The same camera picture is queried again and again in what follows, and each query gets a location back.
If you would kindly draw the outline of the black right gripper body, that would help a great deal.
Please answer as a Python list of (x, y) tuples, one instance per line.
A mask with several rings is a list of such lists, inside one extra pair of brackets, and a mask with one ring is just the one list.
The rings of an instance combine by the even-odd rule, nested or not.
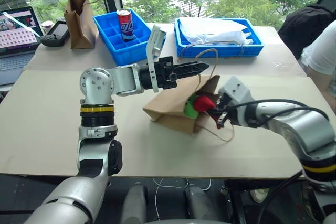
[(232, 98), (227, 93), (221, 94), (216, 101), (216, 108), (218, 110), (216, 125), (218, 129), (224, 128), (224, 123), (227, 120), (230, 123), (236, 124), (236, 109), (228, 110), (231, 107), (231, 101)]

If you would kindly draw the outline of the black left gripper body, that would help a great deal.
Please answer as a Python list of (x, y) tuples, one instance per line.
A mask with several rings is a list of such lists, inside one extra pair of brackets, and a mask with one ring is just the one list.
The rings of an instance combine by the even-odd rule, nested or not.
[(173, 73), (173, 57), (162, 57), (154, 63), (155, 75), (159, 88), (172, 89), (177, 87), (177, 75)]

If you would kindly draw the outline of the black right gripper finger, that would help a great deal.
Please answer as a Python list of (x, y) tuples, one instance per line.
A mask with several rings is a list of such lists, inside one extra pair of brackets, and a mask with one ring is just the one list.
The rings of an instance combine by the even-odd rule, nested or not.
[(207, 110), (207, 114), (214, 120), (217, 121), (219, 117), (221, 116), (221, 111), (219, 111), (217, 108), (211, 108)]

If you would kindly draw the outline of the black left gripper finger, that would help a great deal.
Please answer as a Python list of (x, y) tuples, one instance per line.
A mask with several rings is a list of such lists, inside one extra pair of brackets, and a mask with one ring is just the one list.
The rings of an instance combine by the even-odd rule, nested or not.
[(200, 73), (201, 73), (201, 71), (187, 71), (187, 72), (172, 71), (170, 73), (170, 79), (171, 80), (183, 79), (183, 78), (187, 78), (187, 77), (196, 76)]
[(209, 68), (209, 64), (202, 61), (192, 61), (174, 66), (175, 73), (201, 73)]

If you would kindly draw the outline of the red plush toy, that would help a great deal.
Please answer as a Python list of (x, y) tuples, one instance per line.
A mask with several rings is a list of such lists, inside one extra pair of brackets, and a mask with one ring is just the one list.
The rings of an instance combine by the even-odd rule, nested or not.
[[(215, 103), (209, 97), (207, 97), (205, 95), (197, 96), (196, 100), (193, 103), (193, 107), (194, 107), (194, 109), (196, 111), (201, 112), (201, 113), (206, 113), (206, 114), (207, 114), (207, 110), (209, 110), (211, 108), (217, 108), (217, 106), (215, 105)], [(223, 122), (219, 123), (218, 120), (215, 121), (217, 128), (218, 129), (224, 128), (224, 123)]]

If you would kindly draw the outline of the brown paper bag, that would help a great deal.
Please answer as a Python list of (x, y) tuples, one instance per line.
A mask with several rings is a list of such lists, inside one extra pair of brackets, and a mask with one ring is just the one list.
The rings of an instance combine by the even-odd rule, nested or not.
[(201, 130), (207, 131), (216, 136), (221, 141), (227, 143), (235, 137), (234, 126), (231, 125), (231, 136), (223, 138), (214, 130), (206, 126), (206, 122), (211, 118), (206, 113), (199, 112), (196, 120), (184, 115), (185, 102), (196, 93), (197, 96), (205, 95), (214, 103), (218, 95), (214, 93), (219, 76), (214, 75), (216, 67), (212, 68), (209, 76), (198, 74), (195, 77), (188, 77), (177, 82), (177, 87), (161, 91), (154, 99), (143, 107), (153, 122), (189, 135), (196, 134)]
[(70, 48), (93, 49), (96, 44), (98, 29), (93, 21), (94, 13), (91, 4), (100, 0), (67, 0), (61, 4), (64, 18), (70, 33)]

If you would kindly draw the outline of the green plush toy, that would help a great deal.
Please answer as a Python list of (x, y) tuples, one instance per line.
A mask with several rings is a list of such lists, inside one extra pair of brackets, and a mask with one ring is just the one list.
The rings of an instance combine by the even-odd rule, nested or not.
[(198, 114), (199, 114), (199, 112), (196, 111), (193, 107), (193, 103), (196, 100), (196, 98), (197, 98), (196, 93), (193, 93), (188, 98), (188, 100), (185, 102), (185, 107), (184, 107), (184, 115), (193, 119), (193, 120), (196, 120), (197, 117), (198, 117)]

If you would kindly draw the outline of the white plastic bag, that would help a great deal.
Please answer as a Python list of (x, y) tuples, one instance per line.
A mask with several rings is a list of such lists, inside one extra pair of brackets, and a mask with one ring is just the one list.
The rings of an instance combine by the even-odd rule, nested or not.
[(230, 19), (181, 17), (180, 31), (190, 44), (251, 45), (251, 32), (243, 32), (247, 26)]

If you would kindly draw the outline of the brown paper bag standing upright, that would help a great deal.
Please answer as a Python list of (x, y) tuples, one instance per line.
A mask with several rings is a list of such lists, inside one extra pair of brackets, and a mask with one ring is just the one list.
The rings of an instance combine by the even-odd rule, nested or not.
[(61, 4), (64, 18), (70, 33), (70, 48), (93, 49), (96, 44), (98, 29), (93, 21), (94, 13), (91, 4), (100, 0), (67, 0)]

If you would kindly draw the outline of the blue shallow plastic crate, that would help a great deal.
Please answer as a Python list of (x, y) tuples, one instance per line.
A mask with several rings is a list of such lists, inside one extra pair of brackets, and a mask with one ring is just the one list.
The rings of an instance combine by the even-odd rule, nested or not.
[(177, 56), (180, 58), (194, 58), (200, 54), (202, 58), (241, 58), (241, 57), (256, 57), (264, 48), (264, 42), (257, 34), (251, 22), (244, 18), (216, 18), (230, 19), (240, 24), (247, 26), (243, 32), (251, 32), (249, 36), (254, 43), (251, 45), (236, 45), (236, 44), (190, 44), (180, 31), (180, 18), (175, 19), (174, 36), (176, 41)]

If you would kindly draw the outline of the blue divided plastic bin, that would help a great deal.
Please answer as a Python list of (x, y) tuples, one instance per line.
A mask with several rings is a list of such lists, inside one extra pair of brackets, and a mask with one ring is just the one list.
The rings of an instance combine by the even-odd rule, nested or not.
[(130, 9), (130, 12), (134, 27), (134, 39), (128, 42), (122, 39), (116, 12), (93, 17), (101, 40), (118, 66), (130, 65), (146, 59), (145, 49), (152, 29), (133, 9)]

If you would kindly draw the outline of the red soda can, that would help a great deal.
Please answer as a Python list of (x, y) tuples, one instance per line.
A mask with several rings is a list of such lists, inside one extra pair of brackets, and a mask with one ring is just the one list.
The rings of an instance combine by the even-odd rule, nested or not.
[(129, 9), (119, 9), (116, 11), (121, 36), (124, 41), (131, 41), (134, 39), (134, 28), (132, 14)]

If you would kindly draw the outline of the grey rounded robot leg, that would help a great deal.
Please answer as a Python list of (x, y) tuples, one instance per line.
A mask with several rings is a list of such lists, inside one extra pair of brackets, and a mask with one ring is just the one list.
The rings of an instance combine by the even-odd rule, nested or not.
[(146, 224), (147, 202), (147, 188), (142, 184), (132, 186), (123, 202), (120, 224)]
[(188, 186), (184, 191), (186, 212), (190, 219), (219, 221), (215, 206), (198, 186)]

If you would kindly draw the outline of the black backpack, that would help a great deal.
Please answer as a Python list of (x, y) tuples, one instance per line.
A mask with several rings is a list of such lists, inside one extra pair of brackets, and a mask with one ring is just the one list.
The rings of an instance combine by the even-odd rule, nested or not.
[(303, 49), (335, 20), (336, 11), (311, 4), (289, 14), (278, 30), (278, 35), (294, 57), (300, 59)]

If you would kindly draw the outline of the person in white shirt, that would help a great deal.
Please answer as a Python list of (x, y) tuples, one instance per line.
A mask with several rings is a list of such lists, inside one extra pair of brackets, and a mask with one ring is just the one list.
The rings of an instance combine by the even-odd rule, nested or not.
[(336, 98), (336, 20), (303, 49), (299, 64), (304, 71), (310, 67), (320, 74), (331, 76), (327, 91)]

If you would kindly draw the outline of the black handheld game console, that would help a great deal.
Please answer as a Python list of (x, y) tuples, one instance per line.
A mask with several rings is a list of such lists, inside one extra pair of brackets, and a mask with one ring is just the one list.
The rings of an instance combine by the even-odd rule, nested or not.
[(47, 47), (61, 47), (69, 38), (70, 33), (65, 21), (57, 21), (51, 30), (41, 37), (40, 42)]

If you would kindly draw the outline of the white cup with purple lid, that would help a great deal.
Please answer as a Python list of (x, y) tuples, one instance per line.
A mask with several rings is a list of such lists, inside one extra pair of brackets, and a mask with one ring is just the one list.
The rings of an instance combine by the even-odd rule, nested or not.
[(54, 24), (55, 23), (52, 20), (46, 20), (42, 22), (41, 27), (45, 35), (52, 29)]

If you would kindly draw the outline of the open laptop computer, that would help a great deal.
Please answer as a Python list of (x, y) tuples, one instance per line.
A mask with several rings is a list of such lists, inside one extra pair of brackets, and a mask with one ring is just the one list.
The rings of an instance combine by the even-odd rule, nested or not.
[(0, 10), (0, 86), (16, 82), (42, 35), (31, 6)]

